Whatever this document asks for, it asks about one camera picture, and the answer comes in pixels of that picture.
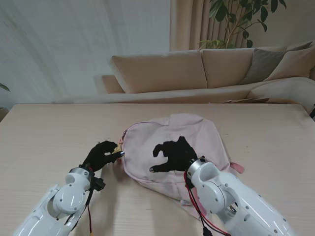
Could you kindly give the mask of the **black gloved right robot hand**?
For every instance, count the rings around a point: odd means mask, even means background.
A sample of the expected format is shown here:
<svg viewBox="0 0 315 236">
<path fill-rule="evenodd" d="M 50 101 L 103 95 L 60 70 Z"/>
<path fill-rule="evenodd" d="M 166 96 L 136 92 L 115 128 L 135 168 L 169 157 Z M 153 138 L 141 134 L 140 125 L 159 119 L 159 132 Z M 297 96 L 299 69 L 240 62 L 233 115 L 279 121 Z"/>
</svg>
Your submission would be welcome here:
<svg viewBox="0 0 315 236">
<path fill-rule="evenodd" d="M 169 171 L 186 171 L 190 165 L 198 159 L 194 149 L 189 145 L 184 136 L 180 136 L 178 141 L 167 141 L 158 144 L 153 150 L 153 157 L 157 157 L 162 151 L 167 157 L 167 162 L 149 168 L 151 173 L 162 173 Z"/>
</svg>

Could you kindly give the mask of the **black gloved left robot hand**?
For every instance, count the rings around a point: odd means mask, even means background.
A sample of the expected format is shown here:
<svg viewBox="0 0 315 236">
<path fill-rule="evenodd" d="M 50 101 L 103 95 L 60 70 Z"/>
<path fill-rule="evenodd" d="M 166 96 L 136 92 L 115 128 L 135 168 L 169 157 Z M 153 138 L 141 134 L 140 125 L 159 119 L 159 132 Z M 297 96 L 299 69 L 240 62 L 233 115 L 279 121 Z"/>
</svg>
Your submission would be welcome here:
<svg viewBox="0 0 315 236">
<path fill-rule="evenodd" d="M 111 141 L 98 143 L 91 149 L 80 167 L 91 170 L 92 172 L 97 172 L 105 165 L 114 163 L 118 158 L 123 157 L 125 154 L 121 150 L 116 150 L 117 147 L 118 145 Z"/>
</svg>

